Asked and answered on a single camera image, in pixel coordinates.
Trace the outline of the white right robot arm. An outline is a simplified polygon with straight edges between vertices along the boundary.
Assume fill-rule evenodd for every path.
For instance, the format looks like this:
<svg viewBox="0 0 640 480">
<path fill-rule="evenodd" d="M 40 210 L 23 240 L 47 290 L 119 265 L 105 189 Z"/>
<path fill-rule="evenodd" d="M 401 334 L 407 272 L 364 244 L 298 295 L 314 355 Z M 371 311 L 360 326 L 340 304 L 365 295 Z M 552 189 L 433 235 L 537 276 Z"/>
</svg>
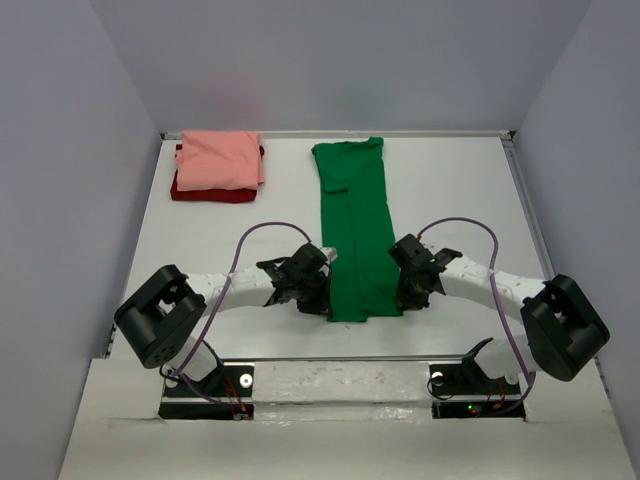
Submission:
<svg viewBox="0 0 640 480">
<path fill-rule="evenodd" d="M 520 335 L 484 339 L 464 356 L 460 379 L 470 391 L 520 373 L 544 372 L 569 382 L 610 340 L 600 315 L 566 275 L 539 280 L 496 271 L 449 248 L 433 253 L 412 234 L 389 254 L 400 269 L 401 309 L 426 308 L 437 293 L 493 309 L 503 324 L 515 320 L 523 327 Z"/>
</svg>

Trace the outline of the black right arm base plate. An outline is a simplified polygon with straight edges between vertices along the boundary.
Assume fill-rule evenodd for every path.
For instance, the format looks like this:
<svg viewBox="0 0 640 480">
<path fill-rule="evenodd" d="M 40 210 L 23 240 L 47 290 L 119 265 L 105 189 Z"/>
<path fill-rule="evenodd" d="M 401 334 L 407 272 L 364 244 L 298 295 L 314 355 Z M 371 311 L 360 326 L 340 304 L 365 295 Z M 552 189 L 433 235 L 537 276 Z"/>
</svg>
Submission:
<svg viewBox="0 0 640 480">
<path fill-rule="evenodd" d="M 427 392 L 436 420 L 526 418 L 524 406 L 518 403 L 522 394 L 518 384 L 489 379 L 482 372 L 470 373 L 461 363 L 431 365 Z"/>
</svg>

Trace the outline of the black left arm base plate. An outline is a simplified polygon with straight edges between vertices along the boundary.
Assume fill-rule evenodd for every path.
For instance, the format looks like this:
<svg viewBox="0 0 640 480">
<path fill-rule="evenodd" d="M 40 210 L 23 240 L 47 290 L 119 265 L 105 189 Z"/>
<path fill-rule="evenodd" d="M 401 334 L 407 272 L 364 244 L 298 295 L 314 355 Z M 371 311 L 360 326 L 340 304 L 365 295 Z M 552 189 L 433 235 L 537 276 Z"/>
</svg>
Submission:
<svg viewBox="0 0 640 480">
<path fill-rule="evenodd" d="M 170 378 L 166 367 L 158 414 L 165 420 L 249 421 L 254 417 L 252 363 L 226 362 L 197 382 Z"/>
</svg>

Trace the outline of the green t-shirt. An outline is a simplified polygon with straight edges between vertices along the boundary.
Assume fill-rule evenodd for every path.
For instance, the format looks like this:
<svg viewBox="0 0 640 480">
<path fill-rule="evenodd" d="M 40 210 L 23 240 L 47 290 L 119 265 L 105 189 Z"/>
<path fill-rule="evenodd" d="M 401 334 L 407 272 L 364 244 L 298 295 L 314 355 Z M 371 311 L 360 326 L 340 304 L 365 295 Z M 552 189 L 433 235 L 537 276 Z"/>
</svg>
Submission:
<svg viewBox="0 0 640 480">
<path fill-rule="evenodd" d="M 337 250 L 330 290 L 334 322 L 398 317 L 399 268 L 386 191 L 384 140 L 320 143 L 312 155 L 320 180 L 323 244 Z"/>
</svg>

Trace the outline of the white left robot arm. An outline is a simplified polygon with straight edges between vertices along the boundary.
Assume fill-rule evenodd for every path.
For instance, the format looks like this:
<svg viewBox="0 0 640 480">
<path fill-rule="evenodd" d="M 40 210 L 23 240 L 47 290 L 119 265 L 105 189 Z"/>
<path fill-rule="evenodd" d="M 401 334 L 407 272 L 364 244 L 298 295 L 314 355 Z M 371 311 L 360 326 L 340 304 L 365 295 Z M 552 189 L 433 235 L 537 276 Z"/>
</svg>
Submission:
<svg viewBox="0 0 640 480">
<path fill-rule="evenodd" d="M 295 302 L 306 314 L 331 313 L 333 247 L 302 245 L 292 256 L 256 263 L 228 275 L 187 275 L 161 267 L 115 312 L 114 322 L 146 369 L 167 375 L 201 395 L 215 392 L 224 364 L 193 331 L 201 318 L 243 307 Z"/>
</svg>

